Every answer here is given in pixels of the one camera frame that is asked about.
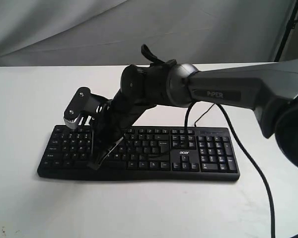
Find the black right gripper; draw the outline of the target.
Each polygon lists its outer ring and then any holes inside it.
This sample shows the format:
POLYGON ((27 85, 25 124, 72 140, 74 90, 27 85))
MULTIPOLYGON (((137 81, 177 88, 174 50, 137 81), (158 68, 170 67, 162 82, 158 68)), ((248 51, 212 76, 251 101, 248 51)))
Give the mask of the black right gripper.
POLYGON ((99 170, 103 162, 123 141, 123 135, 138 118, 156 104, 143 99, 133 99, 117 92, 113 99, 101 105, 102 109, 92 122, 93 146, 87 166, 99 170))

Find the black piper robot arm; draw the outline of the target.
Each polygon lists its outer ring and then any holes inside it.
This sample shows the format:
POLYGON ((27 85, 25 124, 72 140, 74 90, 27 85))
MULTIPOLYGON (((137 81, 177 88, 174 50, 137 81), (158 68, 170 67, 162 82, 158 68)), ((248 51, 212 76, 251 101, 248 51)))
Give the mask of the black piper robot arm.
POLYGON ((298 167, 298 59, 208 71, 174 60, 126 67, 115 97, 99 106, 90 166, 98 169, 146 110, 188 108, 200 101, 252 110, 262 135, 274 136, 298 167))

